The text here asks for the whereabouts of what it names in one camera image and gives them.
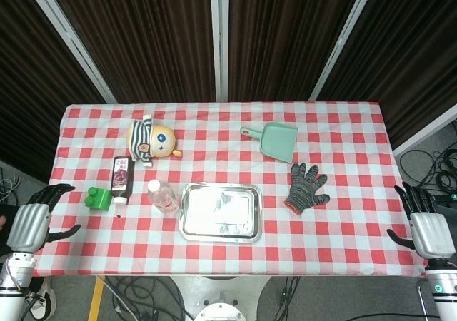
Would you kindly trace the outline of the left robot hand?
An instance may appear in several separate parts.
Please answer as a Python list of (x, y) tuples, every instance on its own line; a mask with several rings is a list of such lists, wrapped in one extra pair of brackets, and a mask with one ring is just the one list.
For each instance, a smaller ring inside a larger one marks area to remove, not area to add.
[(75, 235), (81, 228), (74, 225), (63, 232), (50, 233), (51, 214), (61, 196), (75, 189), (67, 183), (48, 185), (33, 194), (28, 203), (19, 207), (14, 216), (6, 245), (13, 253), (36, 253), (45, 243), (52, 243)]

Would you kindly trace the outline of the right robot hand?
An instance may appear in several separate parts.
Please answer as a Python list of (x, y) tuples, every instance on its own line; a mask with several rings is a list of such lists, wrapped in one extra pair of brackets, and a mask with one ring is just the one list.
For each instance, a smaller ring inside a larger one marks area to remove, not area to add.
[(388, 229), (390, 239), (397, 245), (415, 250), (425, 260), (444, 260), (456, 254), (450, 228), (445, 216), (438, 212), (436, 199), (428, 191), (406, 182), (394, 189), (401, 199), (412, 238), (400, 238)]

